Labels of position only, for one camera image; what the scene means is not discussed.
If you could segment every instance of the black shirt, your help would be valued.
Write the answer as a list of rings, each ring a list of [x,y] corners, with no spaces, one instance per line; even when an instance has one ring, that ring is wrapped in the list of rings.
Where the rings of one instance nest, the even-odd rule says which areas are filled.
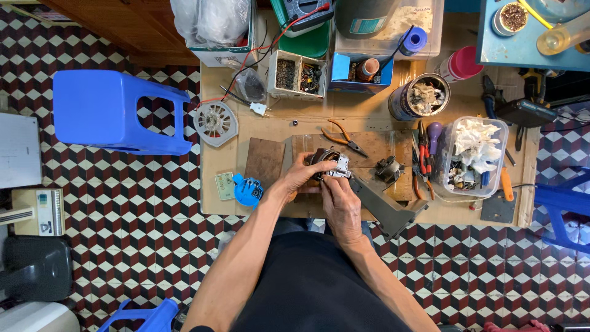
[[[360,278],[334,237],[292,232],[273,237],[254,293],[231,331],[410,329]]]

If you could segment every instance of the cardboard box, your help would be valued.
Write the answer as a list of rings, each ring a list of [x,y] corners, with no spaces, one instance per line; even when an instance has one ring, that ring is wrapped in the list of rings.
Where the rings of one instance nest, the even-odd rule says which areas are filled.
[[[347,81],[350,70],[350,63],[360,63],[369,58],[375,58],[380,62],[386,60],[388,57],[373,56],[370,54],[361,53],[334,53],[332,59],[332,76],[328,91],[337,92],[355,92],[355,93],[370,93],[374,95],[391,85],[391,79],[394,74],[394,61],[390,60],[381,70],[380,83],[363,83]]]
[[[296,90],[289,90],[284,89],[282,87],[277,87],[277,61],[279,59],[284,60],[292,60],[295,62],[295,76],[293,77],[293,87]],[[314,64],[320,66],[320,70],[322,71],[322,75],[320,76],[319,80],[319,88],[317,91],[317,95],[307,92],[301,92],[299,87],[301,86],[301,73],[303,71],[303,63],[307,64]],[[298,54],[289,53],[281,50],[277,50],[273,55],[270,57],[269,64],[268,64],[268,93],[271,97],[281,99],[295,99],[295,100],[308,100],[311,102],[321,102],[324,100],[326,96],[326,73],[327,73],[327,64],[323,60],[317,60],[314,58],[308,58],[304,56],[300,56]]]
[[[248,44],[242,47],[220,47],[220,48],[209,48],[209,47],[187,47],[199,58],[201,63],[207,65],[207,67],[224,67],[221,64],[223,58],[237,61],[239,63],[244,62],[246,54],[253,48],[256,48],[256,21],[257,21],[257,10],[256,1],[252,1],[251,12],[250,12],[250,28],[248,29]],[[258,61],[258,53],[252,52],[248,56],[246,66],[250,66]]]

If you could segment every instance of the man's hand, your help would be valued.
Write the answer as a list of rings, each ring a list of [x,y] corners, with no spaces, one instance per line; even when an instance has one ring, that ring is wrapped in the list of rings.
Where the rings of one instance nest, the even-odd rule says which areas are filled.
[[[289,203],[295,199],[298,193],[320,193],[319,187],[304,186],[305,183],[317,172],[325,172],[336,168],[335,161],[320,161],[315,165],[305,166],[303,161],[315,152],[302,152],[297,155],[297,159],[287,172],[279,178],[273,185],[273,190],[279,190],[286,195]]]
[[[345,246],[367,240],[360,229],[360,199],[350,188],[348,179],[324,175],[322,180],[326,220],[338,243]]]

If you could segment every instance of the checkered tile floor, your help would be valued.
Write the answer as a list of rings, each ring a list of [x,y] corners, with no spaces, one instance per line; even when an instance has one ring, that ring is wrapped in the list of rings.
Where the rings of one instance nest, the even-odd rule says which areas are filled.
[[[74,291],[65,303],[80,324],[96,331],[126,299],[136,308],[153,308],[165,297],[190,302],[218,238],[246,220],[199,213],[199,139],[190,114],[185,138],[195,145],[189,154],[135,156],[60,143],[51,100],[57,70],[112,69],[186,90],[195,101],[199,68],[141,68],[83,28],[48,27],[1,9],[0,50],[0,93],[8,95],[11,109],[39,119],[43,184],[64,189],[75,261]],[[146,97],[137,114],[145,127],[169,134],[171,111],[165,101]],[[564,119],[545,129],[576,124]],[[575,176],[568,166],[588,165],[589,145],[590,127],[547,133],[537,181],[558,184]],[[588,219],[564,217],[572,239],[588,243]],[[399,240],[384,242],[376,229],[373,236],[383,261],[435,322],[479,331],[486,321],[520,327],[531,318],[548,324],[588,320],[590,259],[539,240],[551,231],[546,210],[537,207],[527,230],[415,224]]]

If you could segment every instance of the blue plastic chair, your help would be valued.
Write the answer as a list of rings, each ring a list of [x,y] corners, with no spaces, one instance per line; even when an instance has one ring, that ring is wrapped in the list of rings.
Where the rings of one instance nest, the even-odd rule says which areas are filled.
[[[590,216],[590,194],[580,193],[572,189],[578,185],[590,181],[590,168],[575,166],[571,167],[576,172],[585,171],[584,175],[579,175],[560,185],[546,185],[537,183],[535,190],[535,203],[542,204],[547,208],[551,225],[555,232],[555,239],[541,237],[545,243],[558,245],[564,248],[570,248],[583,253],[590,254],[590,243],[581,245],[568,238],[563,223],[561,211],[570,211],[585,216]]]
[[[154,309],[126,309],[123,308],[130,300],[125,300],[119,309],[99,328],[98,332],[109,330],[109,326],[116,320],[143,319],[143,324],[137,332],[170,332],[171,323],[178,312],[178,305],[174,300],[165,298],[160,305]]]
[[[174,136],[144,128],[137,101],[152,96],[173,101]],[[186,91],[113,70],[62,70],[53,78],[55,135],[64,143],[138,155],[183,155],[192,143],[184,140],[182,103]]]

